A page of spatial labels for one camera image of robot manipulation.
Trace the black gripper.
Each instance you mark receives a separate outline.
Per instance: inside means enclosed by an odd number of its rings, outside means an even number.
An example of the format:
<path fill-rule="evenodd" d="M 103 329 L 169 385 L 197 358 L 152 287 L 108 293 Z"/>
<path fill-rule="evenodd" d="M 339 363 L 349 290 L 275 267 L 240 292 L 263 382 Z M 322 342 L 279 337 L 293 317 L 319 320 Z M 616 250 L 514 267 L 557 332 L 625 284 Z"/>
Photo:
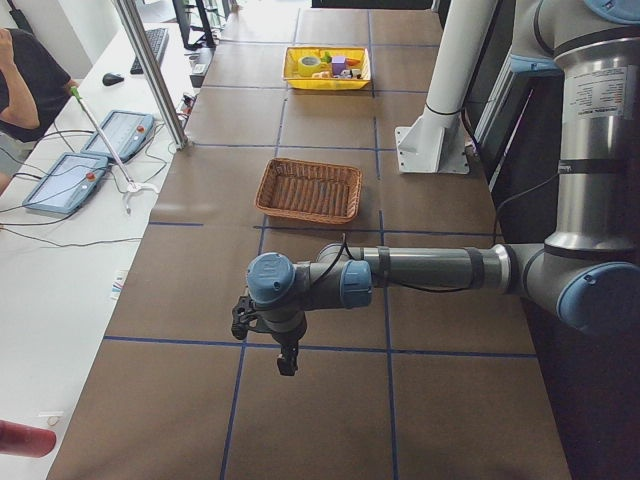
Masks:
<path fill-rule="evenodd" d="M 270 334 L 282 346 L 277 357 L 279 373 L 292 375 L 298 370 L 298 343 L 307 330 L 305 312 L 297 308 L 279 308 L 259 314 L 260 332 Z"/>

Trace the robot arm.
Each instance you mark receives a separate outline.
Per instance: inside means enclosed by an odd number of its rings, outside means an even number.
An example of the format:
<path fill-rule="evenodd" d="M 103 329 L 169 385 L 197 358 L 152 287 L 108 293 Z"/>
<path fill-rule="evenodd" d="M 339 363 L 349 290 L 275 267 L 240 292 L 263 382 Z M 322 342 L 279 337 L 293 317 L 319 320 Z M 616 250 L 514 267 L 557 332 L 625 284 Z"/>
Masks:
<path fill-rule="evenodd" d="M 564 75 L 556 228 L 541 244 L 488 250 L 325 247 L 313 262 L 265 253 L 248 266 L 231 331 L 268 334 L 284 376 L 296 373 L 306 313 L 369 305 L 376 288 L 429 293 L 493 289 L 553 312 L 585 333 L 639 316 L 639 269 L 624 220 L 627 172 L 639 155 L 639 5 L 520 1 L 512 58 L 520 70 Z"/>

